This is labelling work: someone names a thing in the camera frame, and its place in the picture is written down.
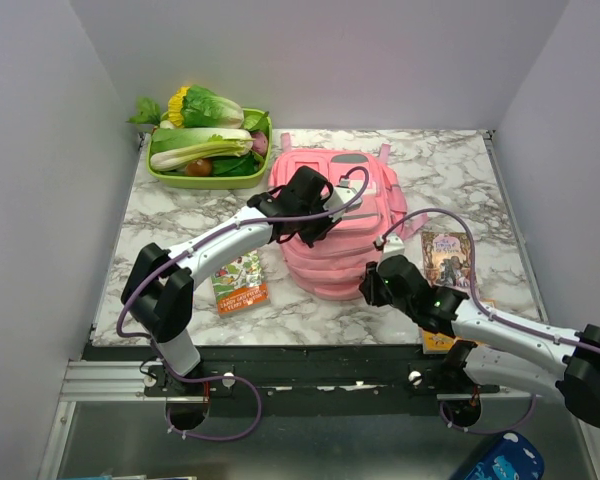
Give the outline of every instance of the blue object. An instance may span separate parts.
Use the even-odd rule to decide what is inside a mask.
[[[544,460],[529,440],[519,433],[506,432],[463,471],[469,473],[454,475],[453,480],[540,480]]]

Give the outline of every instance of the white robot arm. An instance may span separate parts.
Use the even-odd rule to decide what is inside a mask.
[[[424,330],[469,340],[458,342],[449,355],[460,359],[459,368],[474,383],[562,397],[571,413],[600,428],[599,327],[578,332],[496,309],[487,315],[466,293],[429,285],[403,255],[397,235],[379,248],[382,258],[367,264],[360,286],[368,304],[392,305]]]
[[[359,207],[363,192],[343,178],[332,186],[319,173],[300,168],[289,184],[252,197],[226,222],[186,242],[162,249],[149,244],[138,254],[122,294],[129,311],[150,334],[160,354],[178,375],[200,362],[186,327],[191,320],[195,289],[224,265],[274,241],[298,235],[313,245],[323,239],[348,212]],[[159,276],[155,272],[167,266]]]

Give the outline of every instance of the green plastic container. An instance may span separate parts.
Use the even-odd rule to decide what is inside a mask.
[[[264,113],[262,110],[255,108],[245,108],[244,113]],[[147,155],[147,170],[149,173],[160,180],[165,185],[175,188],[197,188],[200,190],[234,190],[237,188],[253,188],[264,176],[271,158],[271,138],[273,136],[273,126],[271,118],[267,117],[267,130],[264,132],[267,136],[268,147],[267,155],[264,157],[262,168],[253,175],[243,177],[187,177],[186,175],[165,175],[161,172],[156,172],[151,168],[151,142],[149,142],[149,154]]]

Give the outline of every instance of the white marble surface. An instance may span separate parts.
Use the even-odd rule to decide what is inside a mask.
[[[389,163],[398,174],[409,210],[438,206],[461,214],[477,240],[477,273],[481,295],[498,308],[537,319],[538,313],[522,267],[509,218],[479,133],[474,131],[329,131],[289,130],[294,146],[361,150],[378,153],[392,147]],[[274,132],[274,158],[280,153],[281,130]],[[115,322],[120,294],[138,251],[155,242],[168,247],[204,233],[226,220],[260,188],[199,191],[164,187],[145,168],[143,152],[120,232],[94,345],[144,345],[143,339],[121,339]],[[433,218],[425,227],[459,231],[448,218]],[[420,236],[407,244],[406,255],[422,265]],[[260,250],[271,305],[229,318],[216,314],[207,280],[196,291],[188,330],[199,345],[315,345],[416,343],[417,327],[388,307],[368,307],[362,300],[328,302],[298,288],[287,272],[276,244]],[[130,317],[127,330],[140,327]]]

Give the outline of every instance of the book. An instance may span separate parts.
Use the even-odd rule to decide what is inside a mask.
[[[471,243],[464,232],[422,232],[424,276],[431,285],[451,287],[469,293]],[[493,300],[482,303],[495,307]],[[447,353],[459,338],[420,329],[424,353]]]
[[[430,284],[469,290],[471,244],[466,233],[422,232],[422,256]]]
[[[228,315],[269,303],[260,257],[254,250],[211,276],[218,313]]]

